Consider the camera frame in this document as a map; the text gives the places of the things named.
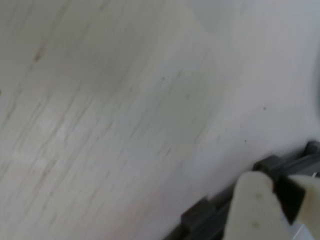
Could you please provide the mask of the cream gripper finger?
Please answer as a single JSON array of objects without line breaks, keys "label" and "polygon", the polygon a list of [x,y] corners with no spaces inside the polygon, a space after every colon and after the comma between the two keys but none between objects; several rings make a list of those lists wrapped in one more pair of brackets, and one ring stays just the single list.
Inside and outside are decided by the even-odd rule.
[{"label": "cream gripper finger", "polygon": [[243,173],[236,182],[225,240],[291,240],[288,225],[273,194],[273,181],[258,171]]},{"label": "cream gripper finger", "polygon": [[305,195],[297,214],[297,218],[320,217],[320,179],[306,175],[291,175],[289,177],[305,190]]}]

